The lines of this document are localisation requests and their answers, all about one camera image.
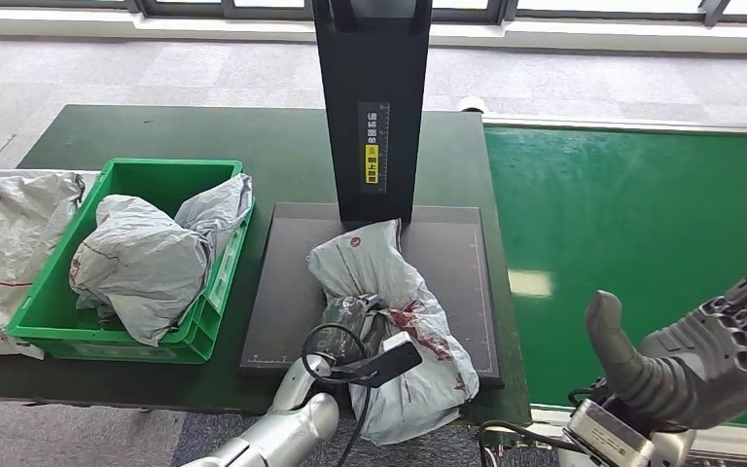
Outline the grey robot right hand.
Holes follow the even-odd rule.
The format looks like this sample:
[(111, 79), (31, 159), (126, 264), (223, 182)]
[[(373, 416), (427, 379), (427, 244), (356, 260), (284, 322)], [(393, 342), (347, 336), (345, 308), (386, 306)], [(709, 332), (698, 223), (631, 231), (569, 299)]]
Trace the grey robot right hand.
[(747, 275), (634, 346), (622, 303), (598, 290), (585, 326), (613, 396), (639, 415), (701, 430), (747, 412)]

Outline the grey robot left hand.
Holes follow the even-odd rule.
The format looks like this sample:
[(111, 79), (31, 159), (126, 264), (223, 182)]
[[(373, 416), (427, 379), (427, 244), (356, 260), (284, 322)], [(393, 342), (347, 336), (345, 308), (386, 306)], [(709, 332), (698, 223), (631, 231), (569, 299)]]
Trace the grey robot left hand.
[(320, 330), (313, 349), (340, 365), (375, 356), (386, 332), (384, 311), (385, 302), (378, 294), (329, 299), (321, 323), (336, 324), (345, 331)]

